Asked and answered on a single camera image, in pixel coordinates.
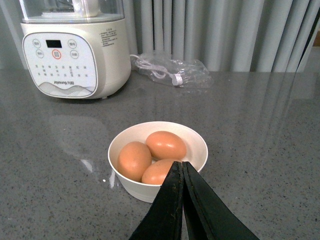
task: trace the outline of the white bowl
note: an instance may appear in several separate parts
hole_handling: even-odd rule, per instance
[[[146,143],[147,137],[156,131],[168,131],[178,135],[186,145],[186,156],[182,161],[188,161],[200,172],[208,159],[208,147],[204,139],[191,128],[168,121],[150,121],[131,126],[120,132],[111,142],[108,149],[108,160],[119,178],[124,189],[133,197],[152,203],[161,185],[151,185],[130,180],[117,171],[118,155],[128,143],[139,141]]]

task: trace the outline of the egg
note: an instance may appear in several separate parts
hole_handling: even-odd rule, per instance
[[[156,161],[145,170],[141,182],[143,184],[161,185],[164,182],[173,162],[182,161],[173,158]]]
[[[128,179],[141,182],[145,170],[151,163],[152,156],[147,145],[139,141],[132,141],[121,149],[117,171]]]
[[[169,131],[151,133],[145,141],[151,155],[156,159],[183,159],[187,154],[185,142]]]

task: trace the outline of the speckled countertop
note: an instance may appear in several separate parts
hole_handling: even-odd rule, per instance
[[[28,71],[0,70],[0,239],[128,239],[150,203],[115,177],[109,144],[132,125],[170,121],[204,138],[202,177],[257,237],[319,240],[319,75],[212,78],[187,89],[133,72],[105,100],[69,100],[41,93]]]

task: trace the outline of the white appliance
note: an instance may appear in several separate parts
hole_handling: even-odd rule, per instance
[[[105,98],[131,72],[121,0],[20,0],[25,60],[37,88],[68,99]]]

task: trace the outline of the plastic bag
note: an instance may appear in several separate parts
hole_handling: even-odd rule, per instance
[[[156,83],[180,88],[209,88],[212,78],[199,60],[174,60],[165,52],[130,55],[132,69]]]

